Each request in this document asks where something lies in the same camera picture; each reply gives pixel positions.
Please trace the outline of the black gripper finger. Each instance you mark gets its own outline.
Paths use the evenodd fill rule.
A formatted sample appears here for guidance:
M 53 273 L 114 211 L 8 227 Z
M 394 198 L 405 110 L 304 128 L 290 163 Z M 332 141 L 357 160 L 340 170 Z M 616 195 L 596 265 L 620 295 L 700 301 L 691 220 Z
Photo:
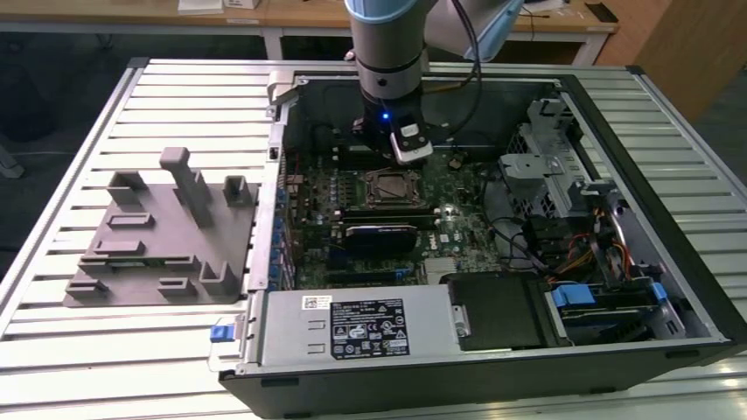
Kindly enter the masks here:
M 396 161 L 386 132 L 364 116 L 353 120 L 350 134 L 384 159 L 389 162 Z

